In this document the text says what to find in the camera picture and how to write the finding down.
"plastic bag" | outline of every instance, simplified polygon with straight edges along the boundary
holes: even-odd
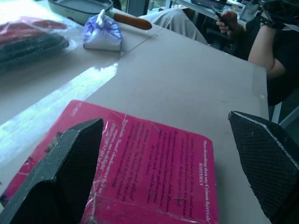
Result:
[[[0,10],[0,71],[65,53],[78,45],[68,35],[70,29],[78,27],[76,23],[25,2],[31,10],[20,13],[22,4],[10,4],[4,13]]]
[[[121,31],[117,23],[105,15],[104,10],[88,19],[84,25],[83,36],[85,49],[121,51]]]

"white pants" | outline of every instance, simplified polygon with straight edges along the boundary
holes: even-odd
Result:
[[[193,40],[207,44],[203,35],[180,8],[170,8],[161,12],[143,15],[140,18],[178,34],[187,36]]]

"floor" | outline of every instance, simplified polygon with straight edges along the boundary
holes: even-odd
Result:
[[[287,98],[281,107],[279,120],[282,121],[290,112],[299,105],[299,90],[297,89],[289,98]],[[299,117],[291,123],[286,129],[286,132],[299,145]]]

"book cover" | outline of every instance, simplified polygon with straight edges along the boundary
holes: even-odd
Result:
[[[95,118],[103,118],[105,125],[81,223],[218,223],[211,140],[77,100],[67,105],[24,162],[2,203],[66,129]]]

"black shirt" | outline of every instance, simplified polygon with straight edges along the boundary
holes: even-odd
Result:
[[[248,60],[259,29],[260,21],[257,18],[246,24],[247,31],[238,40],[235,56]],[[273,42],[273,54],[286,69],[286,74],[267,83],[269,105],[278,104],[299,86],[299,32],[277,30]]]

